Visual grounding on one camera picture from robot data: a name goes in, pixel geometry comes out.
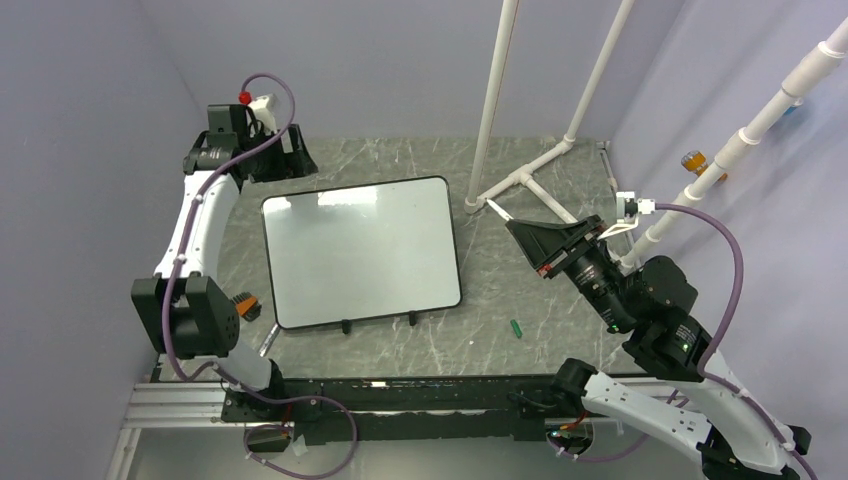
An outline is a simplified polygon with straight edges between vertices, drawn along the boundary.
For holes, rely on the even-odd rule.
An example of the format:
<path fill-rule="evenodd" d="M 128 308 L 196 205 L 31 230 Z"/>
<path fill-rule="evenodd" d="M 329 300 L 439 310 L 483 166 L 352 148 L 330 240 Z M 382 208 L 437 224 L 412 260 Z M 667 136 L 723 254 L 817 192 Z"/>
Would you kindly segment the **white whiteboard black frame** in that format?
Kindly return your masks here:
<path fill-rule="evenodd" d="M 463 299 L 439 175 L 265 198 L 277 325 L 301 330 L 454 308 Z"/>

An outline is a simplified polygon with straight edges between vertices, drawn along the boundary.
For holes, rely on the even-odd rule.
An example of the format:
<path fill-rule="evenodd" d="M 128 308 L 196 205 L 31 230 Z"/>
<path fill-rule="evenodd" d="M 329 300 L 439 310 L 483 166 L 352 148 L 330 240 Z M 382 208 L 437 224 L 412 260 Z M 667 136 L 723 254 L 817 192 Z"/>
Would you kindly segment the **green marker cap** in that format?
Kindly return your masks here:
<path fill-rule="evenodd" d="M 520 327 L 519 323 L 518 323 L 515 319 L 512 319 L 512 320 L 510 321 L 510 326 L 511 326 L 511 329 L 512 329 L 512 331 L 513 331 L 514 335 L 515 335 L 517 338 L 522 338 L 522 337 L 523 337 L 523 332 L 522 332 L 522 330 L 521 330 L 521 327 Z"/>

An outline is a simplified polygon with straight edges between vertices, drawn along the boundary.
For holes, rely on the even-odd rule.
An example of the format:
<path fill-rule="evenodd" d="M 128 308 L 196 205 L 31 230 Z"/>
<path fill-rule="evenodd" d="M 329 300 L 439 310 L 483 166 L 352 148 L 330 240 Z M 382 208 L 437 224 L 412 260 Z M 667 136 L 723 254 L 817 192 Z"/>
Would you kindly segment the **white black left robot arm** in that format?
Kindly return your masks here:
<path fill-rule="evenodd" d="M 277 364 L 240 337 L 234 300 L 217 283 L 228 218 L 247 182 L 302 178 L 318 168 L 293 121 L 278 126 L 269 95 L 207 109 L 208 127 L 183 160 L 184 192 L 175 230 L 162 260 L 137 279 L 131 300 L 154 349 L 175 374 L 190 382 L 213 370 L 248 394 L 248 407 L 264 420 L 279 417 L 287 392 Z M 201 360 L 197 373 L 181 366 Z"/>

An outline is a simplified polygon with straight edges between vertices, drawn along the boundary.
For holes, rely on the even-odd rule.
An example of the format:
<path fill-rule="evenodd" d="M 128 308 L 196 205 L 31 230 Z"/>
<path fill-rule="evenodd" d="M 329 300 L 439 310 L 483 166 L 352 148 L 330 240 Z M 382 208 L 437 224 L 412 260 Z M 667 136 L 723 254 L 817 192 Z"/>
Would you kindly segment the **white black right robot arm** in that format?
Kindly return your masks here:
<path fill-rule="evenodd" d="M 690 403 L 681 408 L 633 390 L 569 358 L 546 391 L 513 400 L 549 415 L 618 420 L 695 462 L 709 479 L 795 479 L 809 432 L 769 415 L 733 375 L 709 332 L 691 315 L 697 292 L 666 256 L 620 271 L 590 216 L 570 224 L 510 219 L 507 230 L 536 273 L 566 276 L 624 351 Z"/>

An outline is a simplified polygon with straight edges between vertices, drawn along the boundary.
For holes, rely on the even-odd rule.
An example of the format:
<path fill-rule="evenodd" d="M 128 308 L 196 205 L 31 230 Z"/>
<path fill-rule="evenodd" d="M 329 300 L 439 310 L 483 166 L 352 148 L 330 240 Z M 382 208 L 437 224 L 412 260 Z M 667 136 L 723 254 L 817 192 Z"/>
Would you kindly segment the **white marker pen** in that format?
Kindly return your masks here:
<path fill-rule="evenodd" d="M 504 222 L 513 220 L 513 217 L 492 199 L 487 199 L 486 203 Z"/>

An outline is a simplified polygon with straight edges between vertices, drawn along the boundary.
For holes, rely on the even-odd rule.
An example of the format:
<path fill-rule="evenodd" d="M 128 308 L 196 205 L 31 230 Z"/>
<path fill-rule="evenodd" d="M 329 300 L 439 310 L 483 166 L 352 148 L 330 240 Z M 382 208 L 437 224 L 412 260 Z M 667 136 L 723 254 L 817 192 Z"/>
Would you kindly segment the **orange black clamp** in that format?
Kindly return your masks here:
<path fill-rule="evenodd" d="M 258 298 L 250 292 L 241 292 L 231 298 L 238 315 L 246 322 L 255 321 L 262 312 Z"/>

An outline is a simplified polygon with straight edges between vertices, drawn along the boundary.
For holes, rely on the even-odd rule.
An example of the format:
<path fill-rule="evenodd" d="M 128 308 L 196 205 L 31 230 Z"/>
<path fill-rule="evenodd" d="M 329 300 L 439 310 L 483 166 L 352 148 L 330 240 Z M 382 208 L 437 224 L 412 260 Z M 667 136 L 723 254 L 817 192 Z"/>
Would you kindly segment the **silver open-end wrench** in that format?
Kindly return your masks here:
<path fill-rule="evenodd" d="M 265 358 L 268 355 L 269 350 L 271 349 L 271 347 L 275 343 L 277 337 L 279 336 L 280 330 L 281 330 L 281 328 L 276 322 L 274 322 L 270 326 L 268 332 L 266 333 L 266 335 L 262 339 L 262 341 L 259 345 L 259 348 L 258 348 L 258 354 L 261 357 Z"/>

